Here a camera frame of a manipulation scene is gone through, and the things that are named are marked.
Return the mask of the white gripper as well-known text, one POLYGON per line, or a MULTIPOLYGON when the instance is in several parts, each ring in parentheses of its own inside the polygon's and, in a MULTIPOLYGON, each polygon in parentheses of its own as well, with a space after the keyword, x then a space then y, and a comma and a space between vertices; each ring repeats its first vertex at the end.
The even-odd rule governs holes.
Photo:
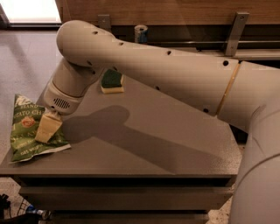
POLYGON ((84 95, 85 89, 79 85, 69 85, 65 90, 60 90, 52 81, 49 82, 43 94, 43 100, 51 112, 41 117, 35 140, 46 144, 62 125, 61 115, 70 115, 75 112, 84 95))

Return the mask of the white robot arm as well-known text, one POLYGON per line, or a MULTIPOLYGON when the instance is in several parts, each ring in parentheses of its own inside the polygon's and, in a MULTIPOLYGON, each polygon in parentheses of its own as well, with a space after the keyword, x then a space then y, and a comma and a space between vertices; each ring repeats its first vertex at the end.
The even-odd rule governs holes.
POLYGON ((58 30, 62 59, 42 100, 50 137, 107 69, 140 81, 248 133, 228 224, 280 223, 280 70, 237 59, 126 42, 88 22, 58 30))

